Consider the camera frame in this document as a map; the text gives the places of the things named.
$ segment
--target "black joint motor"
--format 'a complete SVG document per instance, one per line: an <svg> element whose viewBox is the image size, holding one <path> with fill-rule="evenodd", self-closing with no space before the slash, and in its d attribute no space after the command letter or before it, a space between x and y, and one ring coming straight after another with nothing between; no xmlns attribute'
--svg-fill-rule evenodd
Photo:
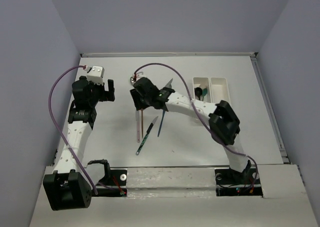
<svg viewBox="0 0 320 227"><path fill-rule="evenodd" d="M225 145L233 145L240 132L240 120L227 101L221 100L216 109L209 114L210 129L223 141Z"/></svg>
<svg viewBox="0 0 320 227"><path fill-rule="evenodd" d="M79 172L46 174L43 187L54 211L88 208L91 203L90 185Z"/></svg>
<svg viewBox="0 0 320 227"><path fill-rule="evenodd" d="M98 102L115 101L114 81L108 79L108 91L105 91L105 85L94 84L87 80L87 77L80 76L79 80L72 84L72 94L74 100L69 110L68 123L73 121L82 121L89 123L93 129L97 112Z"/></svg>
<svg viewBox="0 0 320 227"><path fill-rule="evenodd" d="M134 85L134 89L130 90L134 106L136 110L144 110L149 106L156 110L166 110L166 102L171 93L175 91L171 88L164 87L158 89L148 78L142 77L138 79Z"/></svg>

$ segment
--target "metal bar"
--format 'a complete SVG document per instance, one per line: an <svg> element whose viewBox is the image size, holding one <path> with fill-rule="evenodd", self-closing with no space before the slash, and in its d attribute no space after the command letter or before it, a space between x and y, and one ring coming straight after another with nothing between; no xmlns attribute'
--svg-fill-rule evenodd
<svg viewBox="0 0 320 227"><path fill-rule="evenodd" d="M128 53L81 53L82 58L97 57L172 57L172 56L255 56L254 52L128 52Z"/></svg>
<svg viewBox="0 0 320 227"><path fill-rule="evenodd" d="M272 125L272 128L273 128L273 132L275 134L279 149L284 149L285 145L284 145L284 142L282 140L282 137L281 137L281 134L280 134L280 130L279 130L279 127L278 127L278 124L277 124L276 116L275 116L274 110L272 108L272 105L271 105L271 102L270 102L270 99L269 99L269 96L268 96L268 93L267 93L267 89L266 89L265 83L264 83L262 75L261 75L261 71L260 71L260 68L259 68L259 65L258 65L258 60L257 60L256 57L251 57L251 62L252 62L252 66L253 66L253 69L254 69L254 72L255 72L256 79L258 81L258 84L259 84L259 87L260 87L260 90L261 90L261 93L262 93L264 104L266 105L266 110L268 112L268 115L269 115L269 118L270 118L270 121L271 121L271 125Z"/></svg>

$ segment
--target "white enclosure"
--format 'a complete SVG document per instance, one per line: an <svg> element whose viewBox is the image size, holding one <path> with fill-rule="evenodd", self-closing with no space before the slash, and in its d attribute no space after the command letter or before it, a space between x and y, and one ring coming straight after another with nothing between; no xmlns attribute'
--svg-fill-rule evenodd
<svg viewBox="0 0 320 227"><path fill-rule="evenodd" d="M159 211L172 220L163 222L167 226L315 226L308 198L320 223L319 8L320 0L0 0L0 226L29 226L35 205L32 226L67 226L72 221L75 226L126 226L126 221L156 226L162 224ZM162 53L141 57L141 53L150 52ZM180 57L159 58L164 52ZM239 52L247 56L239 57ZM258 62L254 52L259 52ZM197 121L172 113L166 114L160 137L156 137L158 120L141 155L136 158L131 154L138 146L131 129L135 128L133 103L127 106L122 102L129 98L127 71L153 59L181 71L190 87L193 77L205 77L216 98L229 97L241 121L243 148L261 169L267 168L265 176L281 172L273 167L292 167L287 172L290 179L275 177L277 185L285 189L269 186L275 182L264 177L263 199L128 199L125 205L122 199L112 199L115 209L131 211L124 219L115 209L106 212L109 203L97 198L89 209L49 211L43 189L37 201L45 167L53 162L60 139L48 113L48 94L60 74L79 64L80 54L117 56L82 58L81 63L104 66L105 78L115 80L115 91L120 94L116 94L115 103L98 104L84 161L94 158L96 152L114 166L228 164L224 151L204 134ZM119 57L124 55L139 58ZM182 64L186 56L192 57ZM167 77L157 78L162 71ZM174 77L173 87L185 93L178 77L169 71L150 67L146 73L158 87ZM66 118L75 76L73 72L65 77L53 94L53 112L60 126ZM123 81L127 85L118 85ZM145 111L146 126L155 115L160 116L160 111ZM115 119L120 120L117 125L112 123L119 135L110 126L105 133L103 128ZM200 138L192 139L191 132ZM115 147L118 145L126 152ZM308 195L298 168L282 164L284 147L290 161L299 166ZM293 189L301 194L287 195L291 184L296 184ZM270 190L279 195L266 198ZM146 218L137 218L137 207L145 210Z"/></svg>

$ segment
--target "red wire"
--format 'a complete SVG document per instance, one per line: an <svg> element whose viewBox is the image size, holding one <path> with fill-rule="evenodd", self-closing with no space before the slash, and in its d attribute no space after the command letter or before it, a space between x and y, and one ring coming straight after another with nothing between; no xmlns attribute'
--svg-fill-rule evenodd
<svg viewBox="0 0 320 227"><path fill-rule="evenodd" d="M120 187L120 184L118 183L116 177L113 176L112 179L113 179L113 182L115 183L115 185L118 186L119 191L120 191L121 193L124 193L124 191L123 191L122 188Z"/></svg>
<svg viewBox="0 0 320 227"><path fill-rule="evenodd" d="M250 191L252 192L252 191L254 191L255 185L254 185L254 182L252 181L251 178L249 178L249 180L250 180L250 182L251 182L251 184L252 184L252 189L250 190Z"/></svg>

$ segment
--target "black bracket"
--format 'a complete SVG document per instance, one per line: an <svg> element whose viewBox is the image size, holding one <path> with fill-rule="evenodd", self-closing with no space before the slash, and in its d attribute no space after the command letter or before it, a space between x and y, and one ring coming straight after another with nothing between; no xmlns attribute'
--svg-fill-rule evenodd
<svg viewBox="0 0 320 227"><path fill-rule="evenodd" d="M240 120L227 101L221 100L209 114L210 129L227 145L233 145L240 132Z"/></svg>
<svg viewBox="0 0 320 227"><path fill-rule="evenodd" d="M46 174L43 187L54 211L88 208L91 203L91 187L75 170Z"/></svg>
<svg viewBox="0 0 320 227"><path fill-rule="evenodd" d="M235 171L230 168L217 168L215 172L215 182L217 185L251 185L251 181L254 179L256 173L255 168L251 168L251 162L248 160L248 164L242 172ZM260 179L255 181L256 185L260 184Z"/></svg>
<svg viewBox="0 0 320 227"><path fill-rule="evenodd" d="M101 164L104 167L104 177L98 181L98 183L101 183L105 186L116 186L116 183L114 182L114 178L116 179L117 183L124 187L122 190L124 191L125 195L120 194L120 191L118 187L115 187L113 189L110 188L98 188L98 195L95 195L95 197L123 197L127 195L127 189L125 186L127 185L127 179L122 180L120 177L121 175L126 175L128 171L126 169L110 169L109 162L106 159L101 160L91 160L88 165L92 164Z"/></svg>
<svg viewBox="0 0 320 227"><path fill-rule="evenodd" d="M172 88L164 87L158 89L148 78L142 77L133 84L134 89L130 90L135 109L144 110L150 106L156 110L168 111L166 102L169 96L175 91Z"/></svg>
<svg viewBox="0 0 320 227"><path fill-rule="evenodd" d="M115 101L114 81L108 79L108 91L105 91L104 85L94 84L88 81L87 77L80 76L79 80L72 84L72 94L74 100L70 106L68 123L82 121L89 123L93 129L97 117L95 109L97 103Z"/></svg>

